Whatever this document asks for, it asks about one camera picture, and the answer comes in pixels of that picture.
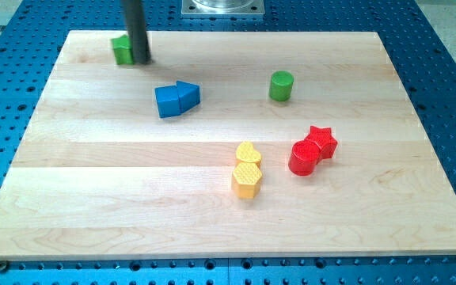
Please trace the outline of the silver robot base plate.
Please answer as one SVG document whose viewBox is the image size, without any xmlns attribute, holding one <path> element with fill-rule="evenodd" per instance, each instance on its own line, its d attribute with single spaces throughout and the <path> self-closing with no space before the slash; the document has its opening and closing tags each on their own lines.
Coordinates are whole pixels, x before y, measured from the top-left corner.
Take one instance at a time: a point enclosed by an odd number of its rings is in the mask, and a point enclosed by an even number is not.
<svg viewBox="0 0 456 285">
<path fill-rule="evenodd" d="M 182 0 L 183 16 L 264 15 L 264 0 Z"/>
</svg>

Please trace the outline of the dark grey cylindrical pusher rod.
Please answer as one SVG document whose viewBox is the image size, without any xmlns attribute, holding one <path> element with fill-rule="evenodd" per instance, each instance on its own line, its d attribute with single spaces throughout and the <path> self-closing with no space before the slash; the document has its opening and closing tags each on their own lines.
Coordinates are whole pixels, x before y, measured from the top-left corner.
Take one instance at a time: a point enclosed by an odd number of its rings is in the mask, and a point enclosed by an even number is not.
<svg viewBox="0 0 456 285">
<path fill-rule="evenodd" d="M 121 0 L 121 5 L 131 42 L 133 60 L 138 64 L 148 64 L 151 61 L 151 54 L 143 2 L 141 0 Z"/>
</svg>

